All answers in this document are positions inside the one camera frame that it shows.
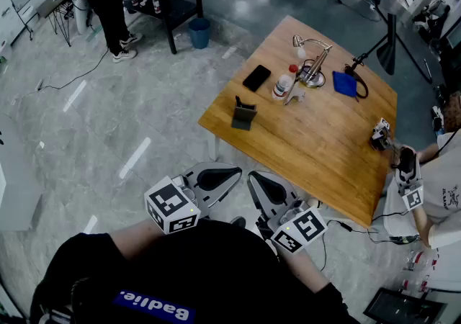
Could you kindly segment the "black smartphone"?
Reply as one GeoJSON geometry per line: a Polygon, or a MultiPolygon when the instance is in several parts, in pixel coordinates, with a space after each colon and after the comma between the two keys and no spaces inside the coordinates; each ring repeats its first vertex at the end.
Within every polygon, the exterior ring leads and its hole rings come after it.
{"type": "Polygon", "coordinates": [[[259,87],[270,77],[271,71],[263,65],[258,65],[243,80],[243,86],[252,92],[256,92],[259,87]]]}

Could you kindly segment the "clear acrylic stand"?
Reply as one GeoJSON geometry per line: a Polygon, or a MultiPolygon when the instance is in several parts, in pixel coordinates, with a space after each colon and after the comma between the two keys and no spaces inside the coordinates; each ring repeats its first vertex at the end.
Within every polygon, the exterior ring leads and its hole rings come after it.
{"type": "Polygon", "coordinates": [[[303,102],[305,99],[305,89],[298,80],[293,83],[292,87],[287,92],[287,96],[285,97],[283,104],[286,106],[293,99],[295,99],[297,102],[303,102]]]}

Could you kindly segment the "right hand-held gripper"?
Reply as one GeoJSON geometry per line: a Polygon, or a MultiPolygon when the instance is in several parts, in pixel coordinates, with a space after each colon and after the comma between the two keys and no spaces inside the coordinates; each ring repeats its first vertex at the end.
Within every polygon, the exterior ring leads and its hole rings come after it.
{"type": "Polygon", "coordinates": [[[316,207],[296,200],[290,182],[266,171],[251,171],[247,185],[261,217],[256,222],[261,235],[288,253],[298,253],[328,229],[316,207]]]}

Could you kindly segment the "white table leg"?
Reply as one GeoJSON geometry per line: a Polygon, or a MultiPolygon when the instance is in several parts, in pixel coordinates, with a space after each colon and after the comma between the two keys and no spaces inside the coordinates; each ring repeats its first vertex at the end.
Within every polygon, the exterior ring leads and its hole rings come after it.
{"type": "Polygon", "coordinates": [[[209,132],[207,134],[208,155],[212,161],[216,161],[219,156],[220,138],[209,132]]]}

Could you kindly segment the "blue waste bin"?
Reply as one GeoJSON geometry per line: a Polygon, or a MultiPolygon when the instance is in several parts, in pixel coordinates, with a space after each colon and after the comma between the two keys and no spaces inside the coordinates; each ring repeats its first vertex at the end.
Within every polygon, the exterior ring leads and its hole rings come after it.
{"type": "Polygon", "coordinates": [[[210,21],[205,18],[196,18],[189,22],[189,36],[196,49],[204,49],[210,40],[210,21]]]}

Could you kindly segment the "clear bottle with red cap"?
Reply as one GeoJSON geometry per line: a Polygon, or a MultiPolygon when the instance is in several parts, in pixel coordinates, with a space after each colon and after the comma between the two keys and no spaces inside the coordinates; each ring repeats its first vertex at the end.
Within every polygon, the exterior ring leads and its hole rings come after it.
{"type": "Polygon", "coordinates": [[[291,64],[288,70],[289,73],[282,74],[272,89],[272,98],[274,100],[283,100],[295,82],[298,66],[291,64]]]}

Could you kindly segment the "brown cardboard box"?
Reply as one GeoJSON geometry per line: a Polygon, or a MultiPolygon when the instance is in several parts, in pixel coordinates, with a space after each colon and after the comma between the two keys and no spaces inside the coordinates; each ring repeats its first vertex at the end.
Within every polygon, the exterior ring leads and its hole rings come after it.
{"type": "Polygon", "coordinates": [[[231,127],[249,131],[256,114],[256,105],[237,104],[234,109],[231,127]]]}

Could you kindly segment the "person's black shirt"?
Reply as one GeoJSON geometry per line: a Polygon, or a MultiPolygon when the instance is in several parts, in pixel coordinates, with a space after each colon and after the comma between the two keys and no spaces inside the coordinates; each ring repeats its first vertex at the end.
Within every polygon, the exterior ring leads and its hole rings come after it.
{"type": "Polygon", "coordinates": [[[259,236],[200,220],[127,260],[109,233],[69,238],[33,294],[31,324],[359,324],[332,283],[310,291],[259,236]]]}

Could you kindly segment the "silver desk lamp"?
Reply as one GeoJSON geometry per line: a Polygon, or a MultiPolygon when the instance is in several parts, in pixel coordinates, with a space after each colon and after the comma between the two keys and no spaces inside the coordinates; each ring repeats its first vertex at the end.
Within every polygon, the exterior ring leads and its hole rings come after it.
{"type": "Polygon", "coordinates": [[[323,51],[315,60],[305,59],[303,61],[303,64],[298,68],[296,80],[309,88],[322,87],[325,84],[326,79],[324,74],[321,72],[321,67],[327,58],[332,45],[329,45],[321,40],[313,38],[304,39],[299,35],[294,35],[292,37],[292,44],[296,49],[296,53],[299,58],[305,57],[304,45],[307,43],[319,45],[323,48],[323,51]]]}

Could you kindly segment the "black floor stand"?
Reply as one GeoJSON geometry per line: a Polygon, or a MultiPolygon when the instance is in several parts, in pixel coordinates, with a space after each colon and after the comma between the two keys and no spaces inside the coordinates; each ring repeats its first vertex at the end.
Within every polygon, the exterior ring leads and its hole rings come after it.
{"type": "Polygon", "coordinates": [[[397,17],[395,14],[388,13],[388,16],[385,17],[384,14],[377,9],[378,14],[387,22],[387,34],[382,37],[372,48],[370,48],[366,53],[361,54],[357,58],[353,58],[353,63],[351,66],[345,65],[344,72],[350,76],[359,78],[359,75],[355,73],[355,69],[358,66],[363,66],[364,60],[368,59],[372,52],[376,52],[377,59],[380,62],[380,65],[385,70],[385,72],[389,75],[393,75],[395,73],[395,57],[396,57],[396,43],[397,41],[400,43],[408,57],[410,58],[411,62],[415,65],[419,73],[422,75],[424,80],[428,84],[433,83],[433,78],[429,74],[425,74],[420,67],[420,65],[416,62],[415,58],[411,54],[410,50],[406,47],[403,40],[397,33],[397,17]]]}

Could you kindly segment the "cluster of clear bottles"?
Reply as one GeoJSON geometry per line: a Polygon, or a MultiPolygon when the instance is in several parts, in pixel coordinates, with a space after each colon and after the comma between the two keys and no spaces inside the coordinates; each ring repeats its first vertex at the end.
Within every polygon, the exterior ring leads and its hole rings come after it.
{"type": "Polygon", "coordinates": [[[428,290],[429,277],[435,270],[439,259],[438,250],[412,250],[405,266],[398,277],[400,288],[413,293],[423,293],[428,290]]]}

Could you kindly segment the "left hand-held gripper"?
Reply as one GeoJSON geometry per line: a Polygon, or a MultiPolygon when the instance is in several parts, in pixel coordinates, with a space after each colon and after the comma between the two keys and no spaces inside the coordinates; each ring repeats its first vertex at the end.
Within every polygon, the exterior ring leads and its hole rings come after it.
{"type": "Polygon", "coordinates": [[[146,191],[146,211],[166,235],[193,228],[209,217],[207,208],[221,202],[241,174],[241,168],[229,163],[198,163],[185,171],[185,177],[165,176],[146,191]],[[197,187],[198,196],[189,186],[197,187]]]}

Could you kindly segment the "black flat screen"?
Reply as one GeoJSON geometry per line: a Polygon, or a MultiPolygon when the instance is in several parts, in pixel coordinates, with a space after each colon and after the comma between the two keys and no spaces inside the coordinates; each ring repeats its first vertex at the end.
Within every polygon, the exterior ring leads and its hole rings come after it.
{"type": "Polygon", "coordinates": [[[377,324],[435,324],[447,305],[379,288],[364,310],[377,324]]]}

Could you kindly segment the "person's left forearm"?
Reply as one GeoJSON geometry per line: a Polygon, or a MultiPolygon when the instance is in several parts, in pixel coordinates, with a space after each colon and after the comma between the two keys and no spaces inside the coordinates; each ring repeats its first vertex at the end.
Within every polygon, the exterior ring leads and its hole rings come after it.
{"type": "Polygon", "coordinates": [[[129,227],[112,231],[109,236],[122,256],[130,260],[140,255],[165,234],[152,219],[146,219],[129,227]]]}

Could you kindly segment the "person's right forearm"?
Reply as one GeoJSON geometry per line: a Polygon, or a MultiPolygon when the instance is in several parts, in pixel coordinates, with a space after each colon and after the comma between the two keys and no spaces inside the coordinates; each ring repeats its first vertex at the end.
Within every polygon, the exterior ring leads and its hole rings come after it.
{"type": "Polygon", "coordinates": [[[301,248],[297,253],[290,253],[284,248],[277,247],[277,253],[282,257],[293,275],[313,293],[320,292],[330,284],[330,281],[314,264],[304,248],[301,248]]]}

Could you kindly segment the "blue cloth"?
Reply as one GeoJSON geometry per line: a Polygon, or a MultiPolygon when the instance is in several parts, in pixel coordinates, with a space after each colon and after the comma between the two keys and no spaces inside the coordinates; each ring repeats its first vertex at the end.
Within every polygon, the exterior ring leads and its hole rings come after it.
{"type": "Polygon", "coordinates": [[[334,71],[333,80],[335,91],[349,97],[357,96],[357,81],[355,78],[346,73],[334,71]]]}

